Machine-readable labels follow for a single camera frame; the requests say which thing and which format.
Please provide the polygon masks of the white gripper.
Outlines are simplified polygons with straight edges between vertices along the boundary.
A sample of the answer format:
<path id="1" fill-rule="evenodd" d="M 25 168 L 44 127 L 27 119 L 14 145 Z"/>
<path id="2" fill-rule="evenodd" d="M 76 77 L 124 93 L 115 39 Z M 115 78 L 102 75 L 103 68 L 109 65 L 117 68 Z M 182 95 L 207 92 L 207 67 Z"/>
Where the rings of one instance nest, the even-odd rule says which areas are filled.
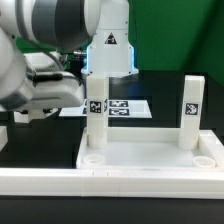
<path id="1" fill-rule="evenodd" d="M 37 72 L 33 84 L 33 97 L 20 111 L 79 107 L 84 103 L 84 85 L 69 72 Z"/>

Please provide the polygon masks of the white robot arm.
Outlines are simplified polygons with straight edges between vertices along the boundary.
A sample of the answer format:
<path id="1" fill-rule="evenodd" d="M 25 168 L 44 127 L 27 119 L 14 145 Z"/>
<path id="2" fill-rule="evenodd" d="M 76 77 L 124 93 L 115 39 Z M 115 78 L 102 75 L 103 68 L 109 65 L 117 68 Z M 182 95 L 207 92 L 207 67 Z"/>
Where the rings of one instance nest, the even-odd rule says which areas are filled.
<path id="1" fill-rule="evenodd" d="M 0 0 L 0 111 L 79 106 L 84 86 L 63 67 L 37 71 L 18 49 L 21 38 L 73 51 L 99 27 L 104 0 Z"/>

